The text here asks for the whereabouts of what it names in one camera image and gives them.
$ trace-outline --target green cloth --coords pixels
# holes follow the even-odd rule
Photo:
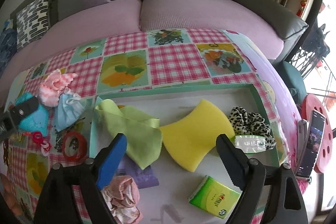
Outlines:
[[[133,106],[121,109],[110,99],[103,100],[96,107],[105,121],[106,129],[115,137],[123,133],[127,138],[127,155],[143,170],[161,153],[162,134],[160,119],[152,117]]]

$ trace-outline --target screw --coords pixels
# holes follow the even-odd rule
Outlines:
[[[93,159],[93,158],[88,158],[88,159],[85,160],[85,163],[86,163],[87,165],[90,165],[90,164],[93,164],[94,161],[95,161],[95,159]]]
[[[57,164],[54,164],[54,165],[52,166],[52,168],[53,168],[54,170],[57,170],[57,169],[61,168],[61,166],[62,166],[62,164],[57,163]]]
[[[290,168],[291,168],[290,164],[288,164],[288,163],[286,163],[286,162],[283,164],[283,167],[284,167],[285,169],[290,169]]]
[[[252,165],[258,165],[258,163],[259,163],[258,160],[257,160],[257,159],[254,159],[254,158],[250,159],[249,162],[250,162]]]

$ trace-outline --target red round stool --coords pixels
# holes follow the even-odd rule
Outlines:
[[[302,103],[301,117],[302,119],[310,120],[311,112],[315,109],[325,116],[325,128],[321,143],[320,153],[317,157],[314,170],[316,173],[322,174],[331,159],[333,151],[333,131],[329,123],[329,117],[322,102],[313,94],[308,94]]]

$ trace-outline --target blue gripper pad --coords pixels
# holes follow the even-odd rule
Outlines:
[[[115,175],[121,158],[124,156],[127,148],[127,139],[124,134],[117,140],[110,153],[107,155],[105,161],[101,164],[98,170],[98,179],[96,185],[99,190],[110,184]]]

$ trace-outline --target pink sofa cover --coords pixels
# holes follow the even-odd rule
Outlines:
[[[0,79],[0,106],[14,78],[44,60],[95,39],[139,32],[140,0],[115,0],[71,15],[16,53]]]
[[[140,26],[142,30],[202,28],[240,32],[268,59],[276,59],[284,47],[265,20],[232,0],[144,0]]]

